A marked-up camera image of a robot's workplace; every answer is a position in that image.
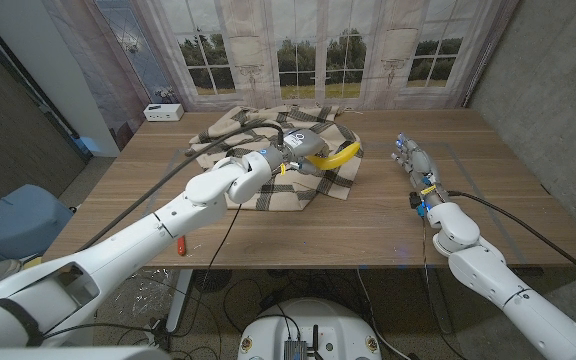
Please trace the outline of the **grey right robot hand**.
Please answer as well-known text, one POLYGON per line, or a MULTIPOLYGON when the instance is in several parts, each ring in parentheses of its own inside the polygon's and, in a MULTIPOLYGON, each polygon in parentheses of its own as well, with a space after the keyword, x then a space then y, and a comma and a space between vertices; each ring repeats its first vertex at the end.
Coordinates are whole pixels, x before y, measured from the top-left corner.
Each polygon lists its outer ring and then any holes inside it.
POLYGON ((414 140, 400 133, 391 157, 408 174, 415 192, 426 207, 450 202, 436 163, 414 140))

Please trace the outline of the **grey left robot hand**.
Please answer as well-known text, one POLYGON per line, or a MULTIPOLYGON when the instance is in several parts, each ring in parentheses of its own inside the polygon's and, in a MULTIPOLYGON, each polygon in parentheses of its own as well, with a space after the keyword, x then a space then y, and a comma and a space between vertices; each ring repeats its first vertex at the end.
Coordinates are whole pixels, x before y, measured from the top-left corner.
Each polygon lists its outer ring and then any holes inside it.
POLYGON ((315 174, 318 168, 307 159, 328 150, 328 145, 315 132, 309 129, 293 129, 281 137, 282 145, 271 145, 259 153, 266 159, 270 168, 290 165, 306 175, 315 174))

